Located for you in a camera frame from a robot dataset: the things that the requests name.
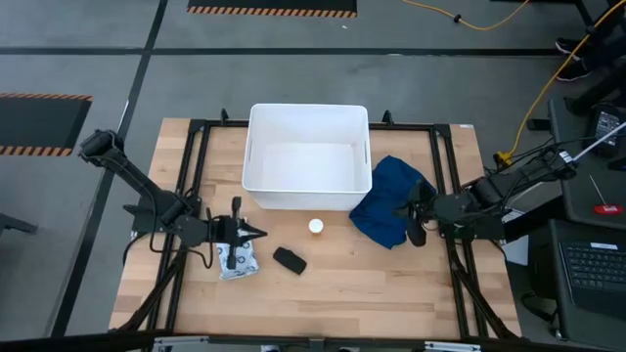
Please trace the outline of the black laptop keyboard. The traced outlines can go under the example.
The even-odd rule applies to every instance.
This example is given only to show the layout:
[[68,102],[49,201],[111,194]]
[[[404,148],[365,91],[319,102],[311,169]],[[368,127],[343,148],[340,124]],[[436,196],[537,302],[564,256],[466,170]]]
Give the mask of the black laptop keyboard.
[[573,304],[626,321],[626,245],[560,241],[559,258]]

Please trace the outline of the white plastic bin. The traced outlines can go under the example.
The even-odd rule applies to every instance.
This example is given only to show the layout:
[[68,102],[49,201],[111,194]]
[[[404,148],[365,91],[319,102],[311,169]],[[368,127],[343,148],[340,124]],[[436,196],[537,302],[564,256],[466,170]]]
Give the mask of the white plastic bin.
[[264,209],[352,210],[373,187],[367,109],[252,106],[242,186]]

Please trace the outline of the thin white stick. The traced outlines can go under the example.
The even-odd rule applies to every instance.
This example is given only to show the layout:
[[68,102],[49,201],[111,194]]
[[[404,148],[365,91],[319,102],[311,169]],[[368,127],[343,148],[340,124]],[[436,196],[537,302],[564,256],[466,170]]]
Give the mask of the thin white stick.
[[607,205],[607,203],[606,203],[606,201],[605,201],[605,199],[604,199],[604,196],[603,196],[603,194],[601,193],[601,191],[600,191],[600,189],[599,189],[599,187],[598,187],[598,184],[596,183],[596,180],[595,180],[595,178],[593,177],[593,175],[592,175],[592,174],[589,174],[589,178],[590,178],[590,181],[591,181],[591,183],[592,183],[592,185],[593,185],[593,187],[594,187],[594,189],[595,189],[595,191],[596,191],[596,194],[598,195],[599,199],[600,199],[600,200],[601,200],[601,202],[602,202],[602,205]]

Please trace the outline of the black floor stand foot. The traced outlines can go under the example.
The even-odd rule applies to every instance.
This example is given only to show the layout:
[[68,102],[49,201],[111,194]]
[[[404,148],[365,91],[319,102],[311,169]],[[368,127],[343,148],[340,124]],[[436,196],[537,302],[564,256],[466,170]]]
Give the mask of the black floor stand foot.
[[5,230],[16,230],[34,235],[37,232],[37,226],[0,212],[0,237]]

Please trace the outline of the person's shoe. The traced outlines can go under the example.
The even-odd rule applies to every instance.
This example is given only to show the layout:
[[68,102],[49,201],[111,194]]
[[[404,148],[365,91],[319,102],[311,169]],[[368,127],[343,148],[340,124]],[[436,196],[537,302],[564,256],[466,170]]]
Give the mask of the person's shoe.
[[578,50],[576,47],[580,44],[579,40],[567,39],[559,37],[555,41],[557,50],[564,55],[571,55],[572,59],[579,61],[587,52],[588,46],[583,44]]
[[593,71],[582,60],[565,66],[556,77],[561,82],[571,82],[589,76]]

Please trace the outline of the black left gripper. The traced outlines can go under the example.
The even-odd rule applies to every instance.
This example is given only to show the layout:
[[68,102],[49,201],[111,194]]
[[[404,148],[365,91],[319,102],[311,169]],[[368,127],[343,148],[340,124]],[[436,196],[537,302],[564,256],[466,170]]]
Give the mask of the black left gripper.
[[[241,205],[242,198],[234,197],[231,203],[230,215],[209,216],[209,242],[226,243],[229,245],[226,264],[230,270],[236,268],[236,247],[241,244],[239,237]],[[249,225],[246,221],[243,222],[243,230],[247,232],[247,235],[242,236],[242,243],[268,236],[267,232]]]

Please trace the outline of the dark grey side desk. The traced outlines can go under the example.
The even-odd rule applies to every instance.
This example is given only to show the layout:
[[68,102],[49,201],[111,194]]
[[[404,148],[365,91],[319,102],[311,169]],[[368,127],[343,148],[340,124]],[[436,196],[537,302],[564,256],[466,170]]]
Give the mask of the dark grey side desk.
[[[559,146],[572,157],[586,149],[590,115],[578,116],[565,106],[564,98],[548,102],[552,134]],[[626,168],[611,170],[606,159],[593,154],[584,154],[576,163],[576,175],[561,183],[563,206],[569,220],[594,226],[626,230]],[[602,204],[590,181],[592,174],[607,204],[617,204],[624,208],[619,215],[600,215],[594,212],[596,205]]]

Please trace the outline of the black tripod stand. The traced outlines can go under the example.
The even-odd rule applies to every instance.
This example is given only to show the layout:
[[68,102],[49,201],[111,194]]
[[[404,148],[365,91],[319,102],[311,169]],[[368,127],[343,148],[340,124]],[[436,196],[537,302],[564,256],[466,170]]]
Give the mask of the black tripod stand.
[[[590,13],[587,4],[599,5],[603,7],[603,10],[609,10],[612,6],[616,5],[618,0],[571,0],[582,21],[585,25],[592,25],[595,20]],[[624,6],[624,14],[617,21],[617,26],[626,34],[626,5]]]

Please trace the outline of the dark blue cloth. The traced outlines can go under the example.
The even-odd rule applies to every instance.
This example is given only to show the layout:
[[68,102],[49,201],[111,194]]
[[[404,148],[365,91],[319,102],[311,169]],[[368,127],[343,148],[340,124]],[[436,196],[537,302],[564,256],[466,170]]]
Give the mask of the dark blue cloth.
[[405,207],[419,180],[427,181],[404,160],[387,155],[372,171],[372,188],[349,212],[349,219],[361,233],[386,249],[404,243],[408,219],[396,216],[394,210]]

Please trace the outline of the white patterned packet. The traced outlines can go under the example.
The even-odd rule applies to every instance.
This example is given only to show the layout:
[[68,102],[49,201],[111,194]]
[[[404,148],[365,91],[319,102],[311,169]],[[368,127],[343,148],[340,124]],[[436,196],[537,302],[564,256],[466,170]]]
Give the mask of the white patterned packet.
[[254,275],[259,271],[252,241],[245,242],[243,246],[235,248],[236,264],[234,269],[227,267],[230,246],[226,243],[219,243],[216,248],[221,267],[220,279],[222,281],[241,279]]

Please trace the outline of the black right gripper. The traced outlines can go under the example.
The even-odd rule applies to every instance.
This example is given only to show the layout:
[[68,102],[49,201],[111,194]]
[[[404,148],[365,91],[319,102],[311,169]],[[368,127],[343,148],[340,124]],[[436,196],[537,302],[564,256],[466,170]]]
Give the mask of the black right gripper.
[[428,181],[419,180],[410,191],[404,208],[394,210],[394,214],[407,220],[407,235],[413,246],[420,247],[426,243],[424,222],[431,219],[431,208],[436,190]]

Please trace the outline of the black labelled power adapter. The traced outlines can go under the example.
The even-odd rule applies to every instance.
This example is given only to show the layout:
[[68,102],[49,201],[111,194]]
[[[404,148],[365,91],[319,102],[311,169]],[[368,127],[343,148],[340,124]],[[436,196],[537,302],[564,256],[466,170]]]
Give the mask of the black labelled power adapter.
[[[626,115],[619,108],[608,104],[597,105],[593,109],[592,118],[588,123],[587,134],[589,140],[587,141],[587,146],[593,145],[623,122],[626,122]],[[621,131],[616,132],[597,144],[591,149],[591,152],[606,159],[617,156],[620,150],[620,133]]]

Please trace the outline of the black diagonal stand leg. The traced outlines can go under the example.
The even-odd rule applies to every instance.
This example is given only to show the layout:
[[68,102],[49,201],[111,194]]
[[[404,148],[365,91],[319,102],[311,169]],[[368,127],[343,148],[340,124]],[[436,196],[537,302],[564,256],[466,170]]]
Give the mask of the black diagonal stand leg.
[[565,98],[565,106],[571,113],[582,115],[619,89],[626,90],[626,71],[608,75],[578,98]]

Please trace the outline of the person's leg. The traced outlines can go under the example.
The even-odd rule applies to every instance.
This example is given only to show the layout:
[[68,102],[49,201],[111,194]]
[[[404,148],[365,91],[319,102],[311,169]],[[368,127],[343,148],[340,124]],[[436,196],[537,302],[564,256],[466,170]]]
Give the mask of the person's leg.
[[591,44],[583,54],[580,64],[588,71],[612,64],[626,56],[626,15],[617,13],[607,17],[591,32]]

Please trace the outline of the white rod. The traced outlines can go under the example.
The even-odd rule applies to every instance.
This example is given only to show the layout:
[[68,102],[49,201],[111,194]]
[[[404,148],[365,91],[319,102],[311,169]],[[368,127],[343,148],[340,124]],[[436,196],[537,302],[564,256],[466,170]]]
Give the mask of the white rod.
[[613,135],[615,135],[616,133],[618,133],[622,128],[626,127],[626,122],[623,122],[622,124],[620,124],[619,126],[617,126],[616,128],[614,128],[613,130],[611,130],[609,133],[607,133],[606,135],[604,135],[603,137],[599,138],[596,142],[594,142],[593,144],[591,144],[590,146],[588,146],[586,149],[584,149],[582,152],[580,152],[579,154],[577,154],[572,161],[577,161],[578,159],[580,159],[584,154],[588,153],[589,151],[591,151],[592,149],[594,149],[596,146],[600,145],[601,143],[603,143],[606,139],[611,138]]

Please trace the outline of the black lower desk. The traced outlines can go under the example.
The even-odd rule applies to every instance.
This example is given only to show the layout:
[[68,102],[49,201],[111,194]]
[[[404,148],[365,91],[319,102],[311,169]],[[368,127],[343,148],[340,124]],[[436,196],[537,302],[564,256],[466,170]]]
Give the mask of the black lower desk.
[[626,245],[626,231],[551,219],[529,235],[528,269],[534,292],[557,304],[559,335],[569,341],[626,352],[626,321],[575,306],[559,258],[559,242]]

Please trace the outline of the black hazard-striped floor mat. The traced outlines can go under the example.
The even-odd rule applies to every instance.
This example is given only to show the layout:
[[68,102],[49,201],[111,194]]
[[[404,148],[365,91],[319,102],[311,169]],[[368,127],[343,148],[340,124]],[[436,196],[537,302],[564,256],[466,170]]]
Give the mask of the black hazard-striped floor mat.
[[0,93],[0,155],[69,156],[94,98]]
[[200,15],[353,19],[357,0],[188,0],[187,12]]

